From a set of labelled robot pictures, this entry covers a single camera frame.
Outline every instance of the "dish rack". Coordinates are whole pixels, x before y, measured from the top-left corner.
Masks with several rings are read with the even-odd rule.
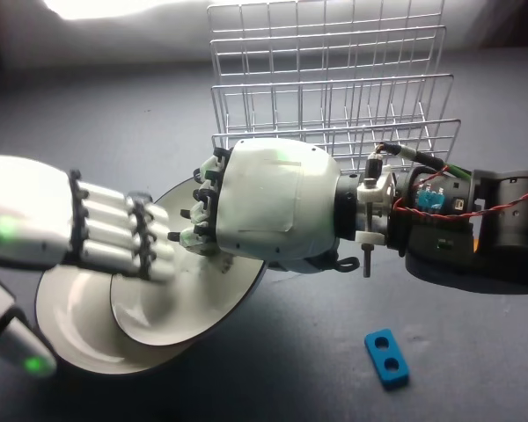
[[[438,73],[443,8],[444,0],[210,6],[214,146],[296,139],[327,151],[344,173],[362,171],[382,141],[446,161],[460,122],[444,118],[453,77]]]

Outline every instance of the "table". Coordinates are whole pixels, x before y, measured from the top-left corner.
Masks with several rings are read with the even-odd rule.
[[[528,49],[446,53],[441,70],[456,77],[446,116],[463,121],[451,161],[528,169]],[[211,152],[211,83],[207,63],[0,78],[0,154],[161,196]],[[0,276],[33,318],[39,274]],[[392,393],[363,345],[385,327],[411,370]],[[118,419],[528,420],[528,296],[431,285],[377,248],[370,279],[268,272],[245,306],[154,375],[35,381],[0,361],[0,421]]]

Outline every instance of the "plate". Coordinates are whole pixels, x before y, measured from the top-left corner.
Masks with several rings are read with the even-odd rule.
[[[126,336],[110,307],[111,275],[58,266],[43,274],[35,300],[41,334],[70,365],[104,375],[139,373],[189,344],[152,347]]]
[[[191,225],[180,210],[195,204],[192,194],[197,188],[189,179],[157,201],[168,212],[172,231]],[[245,300],[266,270],[260,260],[224,252],[202,257],[173,245],[176,273],[167,283],[121,276],[112,280],[115,320],[130,338],[144,345],[179,345],[202,335]]]

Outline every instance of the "white wall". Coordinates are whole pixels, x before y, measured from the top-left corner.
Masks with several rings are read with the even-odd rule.
[[[406,3],[405,0],[393,1]],[[478,47],[485,35],[522,1],[447,0],[443,21],[448,26],[446,47]],[[414,0],[414,4],[431,7],[439,2]],[[500,16],[489,15],[482,19],[481,15],[488,13],[487,7],[498,2],[501,3]],[[182,0],[117,18],[64,20],[42,0],[0,0],[0,47],[4,64],[7,69],[24,69],[207,60],[206,10],[210,3],[211,0]]]

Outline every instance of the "robotic hand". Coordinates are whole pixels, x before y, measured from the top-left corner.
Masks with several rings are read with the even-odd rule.
[[[168,214],[144,194],[124,195],[46,164],[0,156],[0,266],[45,271],[59,264],[152,282],[172,276]],[[0,356],[32,375],[55,358],[27,328],[0,284]]]
[[[381,153],[422,164],[392,173]],[[285,139],[216,148],[194,176],[192,227],[169,238],[192,252],[266,260],[274,269],[353,271],[340,239],[405,257],[414,276],[493,294],[528,293],[528,171],[464,171],[406,146],[380,143],[361,174],[341,175],[322,149]],[[476,204],[482,200],[484,206]],[[474,239],[471,217],[482,217]]]

